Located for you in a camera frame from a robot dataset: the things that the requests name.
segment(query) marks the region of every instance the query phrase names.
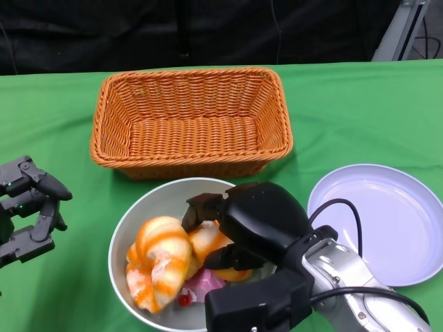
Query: toy bread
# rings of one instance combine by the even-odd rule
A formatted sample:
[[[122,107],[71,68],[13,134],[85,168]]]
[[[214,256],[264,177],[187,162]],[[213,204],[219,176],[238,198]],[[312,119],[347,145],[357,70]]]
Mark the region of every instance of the toy bread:
[[[218,222],[205,221],[189,235],[195,257],[201,263],[213,251],[232,243],[230,239],[219,231],[218,225]],[[213,272],[218,278],[228,282],[240,282],[251,275],[251,270],[236,271],[234,268],[213,270]]]
[[[139,308],[158,313],[174,301],[192,259],[192,246],[180,220],[150,219],[127,253],[127,284]]]

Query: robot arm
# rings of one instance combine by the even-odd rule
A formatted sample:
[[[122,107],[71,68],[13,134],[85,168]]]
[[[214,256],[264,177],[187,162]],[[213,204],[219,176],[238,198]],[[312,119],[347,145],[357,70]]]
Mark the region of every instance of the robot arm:
[[[0,166],[0,268],[16,260],[22,263],[54,249],[51,232],[67,229],[60,214],[60,200],[72,194],[56,178],[38,169],[29,156]],[[39,212],[35,226],[14,232],[12,217]]]
[[[251,183],[226,193],[227,199],[202,194],[188,200],[185,230],[217,219],[234,242],[209,255],[204,266],[244,270],[269,262],[277,269],[258,282],[209,292],[209,332],[287,332],[312,307],[337,331],[431,331],[422,311],[423,319],[398,300],[414,302],[378,282],[360,256],[337,244],[335,230],[327,225],[314,230],[286,190]]]

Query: black backdrop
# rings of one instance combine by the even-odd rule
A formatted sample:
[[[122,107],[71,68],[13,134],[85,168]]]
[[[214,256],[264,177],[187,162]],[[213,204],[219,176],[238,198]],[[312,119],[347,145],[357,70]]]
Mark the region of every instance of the black backdrop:
[[[279,62],[370,61],[399,2],[273,0]],[[271,0],[0,0],[0,22],[21,74],[277,62]]]

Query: green tablecloth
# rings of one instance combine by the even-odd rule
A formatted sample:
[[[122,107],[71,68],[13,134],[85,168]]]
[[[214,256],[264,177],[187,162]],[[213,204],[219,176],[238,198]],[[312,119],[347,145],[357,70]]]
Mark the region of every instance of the green tablecloth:
[[[282,78],[294,153],[255,178],[286,187],[306,206],[326,173],[354,163],[399,168],[443,199],[443,61],[272,67]],[[0,77],[0,163],[30,154],[64,182],[66,232],[56,249],[0,270],[0,331],[153,331],[109,282],[112,232],[131,204],[161,182],[134,183],[89,158],[91,120],[107,73]],[[15,219],[16,228],[35,216]],[[443,273],[399,289],[443,331]],[[332,329],[313,314],[295,331]]]

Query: orange wicker basket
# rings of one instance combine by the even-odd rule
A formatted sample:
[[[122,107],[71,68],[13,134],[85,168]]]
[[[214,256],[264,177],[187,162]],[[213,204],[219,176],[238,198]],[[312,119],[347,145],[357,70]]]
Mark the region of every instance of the orange wicker basket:
[[[229,178],[256,174],[292,147],[278,75],[221,68],[108,77],[90,152],[131,178]]]

